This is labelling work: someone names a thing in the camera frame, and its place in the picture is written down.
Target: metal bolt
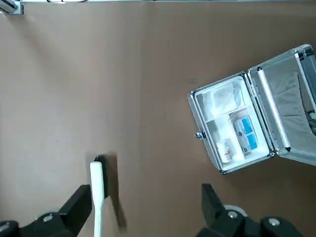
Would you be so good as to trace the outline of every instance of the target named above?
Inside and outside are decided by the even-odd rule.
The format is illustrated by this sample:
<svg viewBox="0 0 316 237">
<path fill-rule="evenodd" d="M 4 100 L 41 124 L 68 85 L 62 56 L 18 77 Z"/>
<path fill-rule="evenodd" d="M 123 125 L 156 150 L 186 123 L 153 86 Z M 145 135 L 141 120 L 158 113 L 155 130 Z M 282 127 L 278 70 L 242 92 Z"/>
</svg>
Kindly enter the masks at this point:
<svg viewBox="0 0 316 237">
<path fill-rule="evenodd" d="M 277 220 L 276 218 L 270 218 L 270 219 L 269 219 L 269 223 L 270 223 L 272 226 L 279 226 L 279 225 L 280 225 L 280 221 Z"/>
<path fill-rule="evenodd" d="M 235 213 L 234 211 L 229 211 L 228 215 L 230 218 L 233 218 L 233 219 L 238 217 L 237 213 Z"/>
<path fill-rule="evenodd" d="M 45 217 L 43 218 L 43 221 L 44 221 L 44 222 L 47 222 L 47 221 L 50 221 L 51 219 L 53 219 L 53 215 L 50 213 L 48 216 L 45 216 Z"/>
<path fill-rule="evenodd" d="M 198 138 L 200 140 L 202 140 L 204 138 L 203 133 L 202 132 L 196 132 L 194 135 L 195 138 Z"/>
<path fill-rule="evenodd" d="M 6 223 L 3 224 L 2 226 L 0 226 L 0 232 L 9 229 L 9 227 L 10 227 L 10 223 L 9 223 L 9 222 L 6 222 Z"/>
</svg>

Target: white paddle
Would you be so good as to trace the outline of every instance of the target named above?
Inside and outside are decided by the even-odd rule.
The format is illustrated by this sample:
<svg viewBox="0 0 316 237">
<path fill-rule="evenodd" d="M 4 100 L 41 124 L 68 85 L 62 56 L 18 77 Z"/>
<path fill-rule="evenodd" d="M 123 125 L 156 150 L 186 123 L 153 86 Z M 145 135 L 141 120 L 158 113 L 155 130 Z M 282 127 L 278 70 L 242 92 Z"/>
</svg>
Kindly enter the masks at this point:
<svg viewBox="0 0 316 237">
<path fill-rule="evenodd" d="M 92 199 L 94 203 L 94 237 L 102 236 L 102 207 L 104 203 L 104 183 L 102 163 L 90 163 Z"/>
</svg>

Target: brown table surface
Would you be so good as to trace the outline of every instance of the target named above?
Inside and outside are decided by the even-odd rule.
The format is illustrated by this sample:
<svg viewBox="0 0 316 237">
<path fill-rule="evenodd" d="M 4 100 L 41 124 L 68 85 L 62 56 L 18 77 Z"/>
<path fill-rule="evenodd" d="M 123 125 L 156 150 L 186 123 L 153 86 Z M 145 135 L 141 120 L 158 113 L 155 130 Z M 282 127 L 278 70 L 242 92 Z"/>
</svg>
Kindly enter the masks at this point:
<svg viewBox="0 0 316 237">
<path fill-rule="evenodd" d="M 25 225 L 88 182 L 116 152 L 127 234 L 192 237 L 201 183 L 254 219 L 280 215 L 314 236 L 316 168 L 274 158 L 222 176 L 187 93 L 303 43 L 316 5 L 247 2 L 27 3 L 0 16 L 0 219 Z M 90 218 L 80 236 L 92 236 Z"/>
</svg>

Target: open aluminum case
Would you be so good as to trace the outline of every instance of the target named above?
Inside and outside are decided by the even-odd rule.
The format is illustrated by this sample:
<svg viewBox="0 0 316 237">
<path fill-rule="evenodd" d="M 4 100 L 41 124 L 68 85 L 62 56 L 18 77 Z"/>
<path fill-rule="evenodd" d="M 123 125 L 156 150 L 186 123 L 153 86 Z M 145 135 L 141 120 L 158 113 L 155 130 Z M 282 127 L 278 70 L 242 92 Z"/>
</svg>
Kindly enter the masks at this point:
<svg viewBox="0 0 316 237">
<path fill-rule="evenodd" d="M 192 91 L 188 100 L 198 126 L 195 136 L 220 173 L 275 154 L 316 165 L 316 136 L 308 119 L 316 111 L 310 45 Z"/>
</svg>

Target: small white bottle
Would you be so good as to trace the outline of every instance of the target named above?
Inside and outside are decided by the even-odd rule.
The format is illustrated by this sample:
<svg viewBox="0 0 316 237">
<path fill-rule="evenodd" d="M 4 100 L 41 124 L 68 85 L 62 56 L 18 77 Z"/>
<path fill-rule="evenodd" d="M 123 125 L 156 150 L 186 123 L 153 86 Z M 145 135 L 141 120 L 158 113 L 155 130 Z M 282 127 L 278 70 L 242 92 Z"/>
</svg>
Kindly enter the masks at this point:
<svg viewBox="0 0 316 237">
<path fill-rule="evenodd" d="M 226 140 L 222 140 L 216 143 L 217 151 L 219 153 L 222 163 L 228 163 L 232 160 L 231 149 L 228 146 Z"/>
</svg>

